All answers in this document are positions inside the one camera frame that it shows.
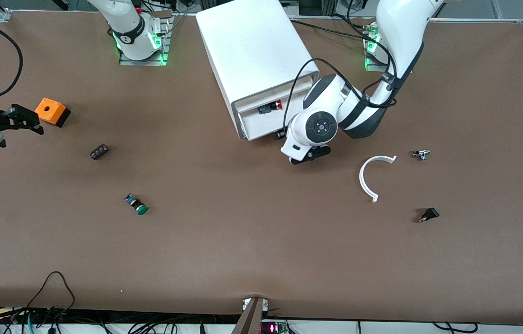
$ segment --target black plug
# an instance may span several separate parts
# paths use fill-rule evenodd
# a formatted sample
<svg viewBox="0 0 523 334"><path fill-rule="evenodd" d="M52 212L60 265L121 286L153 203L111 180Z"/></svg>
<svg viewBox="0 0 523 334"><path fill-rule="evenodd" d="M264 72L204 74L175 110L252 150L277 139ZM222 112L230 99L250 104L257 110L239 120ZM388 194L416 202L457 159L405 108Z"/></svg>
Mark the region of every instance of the black plug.
<svg viewBox="0 0 523 334"><path fill-rule="evenodd" d="M437 209L435 209L434 207L431 207L424 212L424 214L422 215L422 217L420 217L418 222L423 223L431 218L437 218L438 216L439 216L439 211L437 211Z"/></svg>

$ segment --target white curved handle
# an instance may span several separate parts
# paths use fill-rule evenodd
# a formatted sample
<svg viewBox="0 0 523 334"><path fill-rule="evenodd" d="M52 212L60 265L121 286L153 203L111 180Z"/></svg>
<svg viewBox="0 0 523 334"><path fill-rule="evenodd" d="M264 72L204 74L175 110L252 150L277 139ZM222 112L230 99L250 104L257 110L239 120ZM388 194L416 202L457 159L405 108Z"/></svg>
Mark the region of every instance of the white curved handle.
<svg viewBox="0 0 523 334"><path fill-rule="evenodd" d="M372 158L369 158L367 161L365 161L365 163L363 163L363 167L361 167L361 171L358 174L358 178L359 178L359 180L361 182L361 187L363 188L365 193L367 193L369 196L371 196L373 198L373 203L376 202L376 199L378 199L379 195L377 195L376 193L372 192L369 189L369 187L367 186L367 182L365 182L365 176L364 176L365 167L371 161L379 160L379 161L385 161L385 162L388 162L388 163L393 163L393 161L395 161L396 158L397 158L397 156L393 156L393 158L389 158L388 156L378 155L378 156L374 156Z"/></svg>

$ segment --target table surface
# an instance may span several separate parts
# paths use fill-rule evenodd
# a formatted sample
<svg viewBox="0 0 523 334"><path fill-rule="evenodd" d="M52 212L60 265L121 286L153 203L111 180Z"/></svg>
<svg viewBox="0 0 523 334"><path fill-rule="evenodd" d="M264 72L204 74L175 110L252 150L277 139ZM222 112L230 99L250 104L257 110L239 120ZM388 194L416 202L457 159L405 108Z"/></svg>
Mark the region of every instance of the table surface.
<svg viewBox="0 0 523 334"><path fill-rule="evenodd" d="M117 65L98 13L0 28L25 56L0 108L49 97L72 112L44 136L5 132L0 305L26 305L59 270L78 308L239 313L261 295L289 317L523 323L523 25L430 24L378 131L340 133L298 166L282 142L238 139L194 17L158 68ZM357 87L378 78L358 40L296 28ZM0 38L2 86L16 64ZM91 160L101 143L111 152ZM358 171L382 154L398 158L367 167L373 204ZM427 207L441 216L417 224ZM70 302L57 279L46 289L34 306Z"/></svg>

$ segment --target orange and black object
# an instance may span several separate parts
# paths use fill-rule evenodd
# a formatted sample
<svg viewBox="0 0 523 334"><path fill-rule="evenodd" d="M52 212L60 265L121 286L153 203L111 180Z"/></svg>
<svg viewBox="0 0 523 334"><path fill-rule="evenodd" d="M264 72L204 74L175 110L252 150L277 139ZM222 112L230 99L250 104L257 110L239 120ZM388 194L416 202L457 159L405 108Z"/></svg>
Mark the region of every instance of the orange and black object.
<svg viewBox="0 0 523 334"><path fill-rule="evenodd" d="M39 119L56 127L62 127L70 116L70 110L58 101L53 101L44 97L35 109Z"/></svg>

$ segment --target gray floor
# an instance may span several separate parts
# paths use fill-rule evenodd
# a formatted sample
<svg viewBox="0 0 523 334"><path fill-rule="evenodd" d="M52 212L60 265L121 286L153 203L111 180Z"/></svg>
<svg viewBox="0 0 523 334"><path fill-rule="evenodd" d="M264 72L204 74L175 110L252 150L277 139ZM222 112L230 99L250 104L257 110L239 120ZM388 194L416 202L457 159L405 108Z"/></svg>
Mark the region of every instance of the gray floor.
<svg viewBox="0 0 523 334"><path fill-rule="evenodd" d="M76 7L81 11L90 10L86 0L64 0L69 2L70 7ZM523 18L523 0L497 0L504 19ZM10 9L58 9L51 0L0 0L3 6ZM375 14L378 0L369 0L366 11L359 15ZM338 11L343 12L342 6L338 5ZM464 19L493 19L494 13L490 0L462 0L456 4L448 4L442 11L440 17L453 17Z"/></svg>

